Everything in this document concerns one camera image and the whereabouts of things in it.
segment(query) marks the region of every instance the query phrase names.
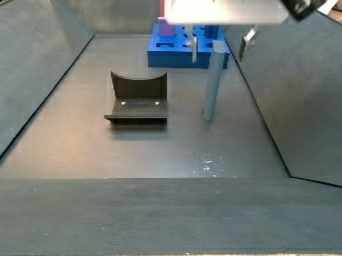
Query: metal pole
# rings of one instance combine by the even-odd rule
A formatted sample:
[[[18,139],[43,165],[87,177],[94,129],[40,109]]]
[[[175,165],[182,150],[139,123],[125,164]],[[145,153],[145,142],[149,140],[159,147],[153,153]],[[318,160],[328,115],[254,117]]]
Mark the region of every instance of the metal pole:
[[[209,121],[213,120],[213,117],[214,117],[225,55],[226,55],[225,42],[214,40],[211,57],[210,57],[210,66],[209,66],[209,85],[207,85],[205,113],[203,113],[203,119]]]

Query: bin floor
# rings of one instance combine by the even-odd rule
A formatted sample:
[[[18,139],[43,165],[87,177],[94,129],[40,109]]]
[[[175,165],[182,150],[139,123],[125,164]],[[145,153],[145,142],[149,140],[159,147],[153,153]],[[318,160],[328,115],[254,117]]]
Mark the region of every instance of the bin floor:
[[[97,36],[0,162],[0,178],[288,177],[233,56],[215,117],[206,69],[147,67],[147,36]],[[169,124],[119,126],[110,72],[169,73]]]

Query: gray surface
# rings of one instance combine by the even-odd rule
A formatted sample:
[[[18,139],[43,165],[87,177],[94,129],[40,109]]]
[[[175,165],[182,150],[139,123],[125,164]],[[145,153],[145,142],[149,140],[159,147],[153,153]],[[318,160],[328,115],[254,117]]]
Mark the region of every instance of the gray surface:
[[[62,0],[97,34],[150,34],[159,0]]]
[[[341,198],[294,179],[2,180],[0,255],[341,254]]]
[[[58,0],[0,8],[0,155],[93,37]]]
[[[235,56],[252,26],[226,36]],[[261,26],[239,63],[289,170],[342,185],[342,26],[316,13],[300,24]]]
[[[147,67],[147,36],[93,40],[23,137],[0,178],[288,177],[235,62],[222,74],[215,119],[202,119],[207,70]],[[169,73],[169,125],[115,129],[110,72]]]

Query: pink object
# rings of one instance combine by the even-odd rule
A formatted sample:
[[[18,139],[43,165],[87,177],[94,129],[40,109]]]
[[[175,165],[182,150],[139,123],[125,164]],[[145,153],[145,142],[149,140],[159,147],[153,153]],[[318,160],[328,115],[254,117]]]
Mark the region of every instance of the pink object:
[[[170,25],[166,21],[165,17],[158,18],[158,25],[159,25],[159,36],[175,36],[177,35],[177,28],[175,26]]]

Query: blue base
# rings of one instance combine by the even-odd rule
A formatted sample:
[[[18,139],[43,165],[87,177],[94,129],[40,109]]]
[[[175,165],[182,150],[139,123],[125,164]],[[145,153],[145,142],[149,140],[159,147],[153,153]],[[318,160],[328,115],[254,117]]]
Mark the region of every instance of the blue base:
[[[149,67],[169,68],[209,68],[213,40],[223,40],[222,29],[218,30],[217,39],[205,36],[205,26],[194,27],[194,35],[198,38],[198,60],[193,63],[193,52],[186,46],[187,35],[185,26],[177,26],[177,36],[158,36],[158,24],[154,25],[150,45],[147,49]],[[227,68],[230,50],[227,46],[223,68]]]

